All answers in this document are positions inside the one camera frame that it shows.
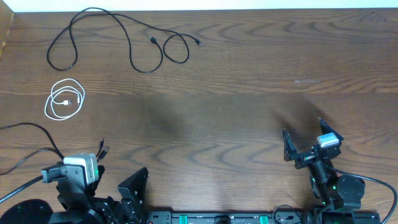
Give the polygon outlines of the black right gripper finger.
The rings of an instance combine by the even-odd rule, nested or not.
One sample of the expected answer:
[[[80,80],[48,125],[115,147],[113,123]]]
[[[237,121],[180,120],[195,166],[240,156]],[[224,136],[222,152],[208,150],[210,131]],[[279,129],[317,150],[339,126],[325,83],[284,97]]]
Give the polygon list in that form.
[[[324,119],[322,119],[321,117],[318,118],[318,122],[322,131],[322,135],[323,134],[328,134],[328,133],[334,133],[338,139],[341,141],[344,140],[343,136],[341,136],[340,134],[338,134],[334,129],[332,129]]]
[[[284,161],[289,162],[296,160],[297,150],[290,138],[289,132],[286,129],[282,130],[282,137],[284,142]]]

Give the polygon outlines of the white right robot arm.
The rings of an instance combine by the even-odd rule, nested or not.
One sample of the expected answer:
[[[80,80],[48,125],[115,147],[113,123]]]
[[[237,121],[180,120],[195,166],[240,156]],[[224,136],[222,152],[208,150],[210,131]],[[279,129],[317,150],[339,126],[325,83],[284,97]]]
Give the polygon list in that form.
[[[366,184],[360,177],[338,175],[332,159],[341,154],[343,136],[332,129],[324,119],[318,120],[322,135],[311,150],[297,152],[289,132],[284,129],[284,161],[294,161],[297,170],[307,168],[310,183],[316,198],[322,200],[322,207],[305,212],[302,223],[354,223],[355,211],[361,208]]]

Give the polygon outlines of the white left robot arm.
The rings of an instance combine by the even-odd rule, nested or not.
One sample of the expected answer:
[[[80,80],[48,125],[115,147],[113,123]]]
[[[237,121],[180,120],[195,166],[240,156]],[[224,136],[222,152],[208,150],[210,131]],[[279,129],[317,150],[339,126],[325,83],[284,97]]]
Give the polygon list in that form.
[[[57,182],[58,200],[63,212],[54,212],[41,199],[20,202],[1,216],[1,223],[147,223],[144,210],[148,170],[143,167],[118,185],[121,201],[95,197],[98,181],[86,182],[83,166],[56,164],[41,170],[42,175],[28,181],[1,198],[5,202],[29,186],[43,181]]]

